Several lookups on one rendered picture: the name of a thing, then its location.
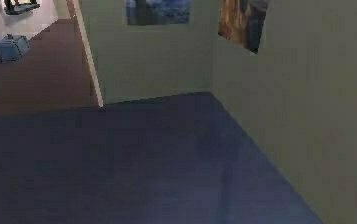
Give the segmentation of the black framed wall picture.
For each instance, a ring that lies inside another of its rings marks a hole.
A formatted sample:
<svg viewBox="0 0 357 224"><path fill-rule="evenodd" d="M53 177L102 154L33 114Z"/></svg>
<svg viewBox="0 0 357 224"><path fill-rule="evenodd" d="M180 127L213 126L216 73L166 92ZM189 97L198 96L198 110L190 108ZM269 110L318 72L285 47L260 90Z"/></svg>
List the black framed wall picture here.
<svg viewBox="0 0 357 224"><path fill-rule="evenodd" d="M40 7L37 0L2 0L7 15L20 15Z"/></svg>

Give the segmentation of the blue box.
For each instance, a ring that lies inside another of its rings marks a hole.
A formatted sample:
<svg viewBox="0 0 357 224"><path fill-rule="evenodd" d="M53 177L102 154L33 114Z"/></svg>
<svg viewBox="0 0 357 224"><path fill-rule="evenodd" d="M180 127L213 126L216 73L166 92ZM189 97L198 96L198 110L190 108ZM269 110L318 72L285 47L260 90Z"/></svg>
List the blue box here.
<svg viewBox="0 0 357 224"><path fill-rule="evenodd" d="M19 60L29 49L26 36L7 34L0 40L0 62Z"/></svg>

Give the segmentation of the orange and black wall picture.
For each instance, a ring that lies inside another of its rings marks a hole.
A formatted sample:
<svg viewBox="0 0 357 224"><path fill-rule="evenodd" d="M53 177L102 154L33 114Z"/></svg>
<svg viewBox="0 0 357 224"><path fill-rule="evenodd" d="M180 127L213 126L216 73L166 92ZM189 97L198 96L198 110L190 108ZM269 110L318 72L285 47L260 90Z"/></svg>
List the orange and black wall picture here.
<svg viewBox="0 0 357 224"><path fill-rule="evenodd" d="M269 0L220 0L218 35L257 54Z"/></svg>

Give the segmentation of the blue framed wall picture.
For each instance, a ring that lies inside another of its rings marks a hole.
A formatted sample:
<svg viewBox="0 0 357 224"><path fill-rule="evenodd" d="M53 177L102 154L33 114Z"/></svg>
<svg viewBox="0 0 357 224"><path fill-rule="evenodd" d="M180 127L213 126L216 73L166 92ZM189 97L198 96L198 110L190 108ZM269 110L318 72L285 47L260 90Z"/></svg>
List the blue framed wall picture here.
<svg viewBox="0 0 357 224"><path fill-rule="evenodd" d="M187 24L190 0L124 0L128 25Z"/></svg>

